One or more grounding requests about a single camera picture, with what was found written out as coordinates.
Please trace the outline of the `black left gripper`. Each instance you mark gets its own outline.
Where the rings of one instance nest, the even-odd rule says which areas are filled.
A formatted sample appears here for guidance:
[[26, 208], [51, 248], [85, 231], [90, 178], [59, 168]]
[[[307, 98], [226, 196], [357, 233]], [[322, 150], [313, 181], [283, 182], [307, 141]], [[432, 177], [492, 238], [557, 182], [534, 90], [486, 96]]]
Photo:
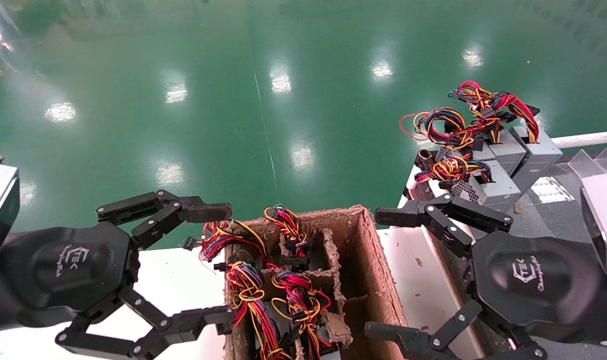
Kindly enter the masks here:
[[[232, 333], [227, 305], [166, 316], [132, 288], [139, 267], [129, 234], [111, 223], [10, 234], [0, 250], [0, 329], [72, 321], [56, 344], [110, 360], [155, 360], [170, 346], [197, 341], [209, 325], [218, 335]], [[146, 335], [132, 341], [87, 332], [121, 305], [151, 325]]]

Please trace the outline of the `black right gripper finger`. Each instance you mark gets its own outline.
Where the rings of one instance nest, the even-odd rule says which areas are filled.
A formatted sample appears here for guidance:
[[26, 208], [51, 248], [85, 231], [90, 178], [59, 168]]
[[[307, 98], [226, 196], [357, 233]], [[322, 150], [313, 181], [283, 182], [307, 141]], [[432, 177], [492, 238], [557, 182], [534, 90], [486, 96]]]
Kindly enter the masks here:
[[427, 201], [408, 200], [402, 208], [379, 207], [375, 211], [376, 224], [399, 228], [425, 227], [454, 255], [469, 258], [473, 237], [455, 222], [486, 233], [509, 232], [513, 218], [452, 194]]

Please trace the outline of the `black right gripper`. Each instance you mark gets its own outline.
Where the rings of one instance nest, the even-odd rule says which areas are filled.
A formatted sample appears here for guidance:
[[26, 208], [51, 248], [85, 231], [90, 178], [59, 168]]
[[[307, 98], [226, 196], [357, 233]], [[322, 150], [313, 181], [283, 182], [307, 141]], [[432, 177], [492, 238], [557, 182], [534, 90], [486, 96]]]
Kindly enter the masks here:
[[[607, 290], [607, 276], [588, 243], [555, 237], [522, 238], [495, 231], [471, 248], [476, 298], [509, 325], [578, 328]], [[417, 328], [368, 321], [366, 337], [397, 344], [406, 360], [459, 360], [450, 344], [484, 308], [468, 301], [434, 335]], [[484, 360], [546, 360], [529, 336], [512, 339], [514, 349]]]

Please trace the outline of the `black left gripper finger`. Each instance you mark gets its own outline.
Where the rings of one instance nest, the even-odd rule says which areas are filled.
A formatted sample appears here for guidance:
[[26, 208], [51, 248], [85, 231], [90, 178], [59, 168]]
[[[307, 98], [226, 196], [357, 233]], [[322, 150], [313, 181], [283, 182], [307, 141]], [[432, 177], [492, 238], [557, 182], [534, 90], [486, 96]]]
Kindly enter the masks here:
[[165, 189], [140, 194], [96, 209], [100, 223], [116, 226], [143, 220], [132, 229], [131, 238], [148, 249], [182, 223], [204, 224], [229, 220], [230, 203], [205, 203], [200, 196], [177, 196]]

